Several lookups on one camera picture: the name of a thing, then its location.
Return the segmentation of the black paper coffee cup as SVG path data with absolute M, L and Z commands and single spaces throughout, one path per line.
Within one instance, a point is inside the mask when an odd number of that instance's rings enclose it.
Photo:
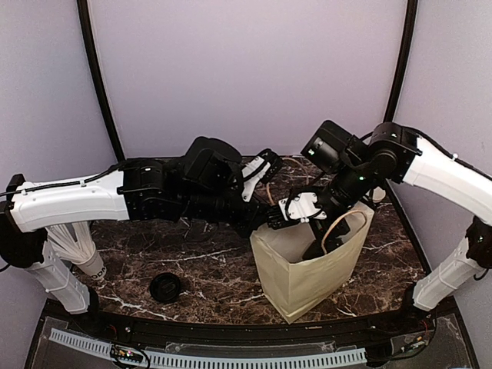
M 319 242 L 313 241 L 307 250 L 303 253 L 302 260 L 308 261 L 325 256 L 327 253 Z

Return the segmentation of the cream paper bag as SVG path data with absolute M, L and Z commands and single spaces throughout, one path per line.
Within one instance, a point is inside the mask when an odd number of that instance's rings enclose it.
M 303 261 L 315 240 L 306 223 L 274 230 L 266 224 L 250 236 L 264 296 L 289 324 L 333 294 L 352 275 L 374 217 L 358 202 L 345 220 L 350 230 L 342 245 L 319 258 Z

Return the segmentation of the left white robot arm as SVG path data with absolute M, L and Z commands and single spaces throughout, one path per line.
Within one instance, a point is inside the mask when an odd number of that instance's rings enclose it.
M 198 174 L 182 160 L 139 158 L 98 175 L 43 184 L 13 177 L 1 201 L 1 257 L 32 274 L 92 335 L 108 329 L 98 295 L 68 269 L 68 247 L 92 245 L 91 221 L 179 221 L 226 223 L 248 237 L 264 223 L 267 205 L 254 198 L 271 165 L 229 159 Z

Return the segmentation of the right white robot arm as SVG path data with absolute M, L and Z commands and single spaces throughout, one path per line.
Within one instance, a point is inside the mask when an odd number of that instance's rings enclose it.
M 491 269 L 491 177 L 445 151 L 436 141 L 414 128 L 393 122 L 379 124 L 365 143 L 333 121 L 324 121 L 304 146 L 302 155 L 324 173 L 330 184 L 315 190 L 317 213 L 313 221 L 324 250 L 329 226 L 349 212 L 370 190 L 386 180 L 423 188 L 467 209 L 473 220 L 457 248 L 412 290 L 412 303 L 392 318 L 392 326 L 407 334 L 477 272 Z

